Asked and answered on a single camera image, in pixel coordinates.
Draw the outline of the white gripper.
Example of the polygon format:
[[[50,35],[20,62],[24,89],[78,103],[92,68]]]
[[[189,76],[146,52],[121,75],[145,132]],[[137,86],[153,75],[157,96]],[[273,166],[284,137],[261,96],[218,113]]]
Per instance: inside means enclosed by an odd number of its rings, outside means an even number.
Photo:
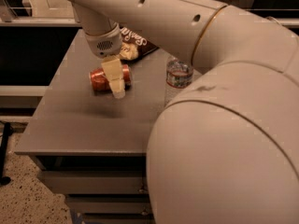
[[[125,84],[123,79],[122,65],[120,59],[115,56],[121,51],[122,37],[120,26],[116,24],[114,28],[103,35],[85,35],[92,53],[103,59],[101,65],[116,99],[125,96]]]

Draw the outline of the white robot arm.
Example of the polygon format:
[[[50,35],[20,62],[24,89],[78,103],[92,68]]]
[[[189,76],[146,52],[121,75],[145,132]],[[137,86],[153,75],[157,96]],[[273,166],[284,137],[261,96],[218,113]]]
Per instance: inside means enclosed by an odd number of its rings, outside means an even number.
[[[299,224],[296,34],[213,0],[68,1],[200,74],[149,138],[156,224]]]

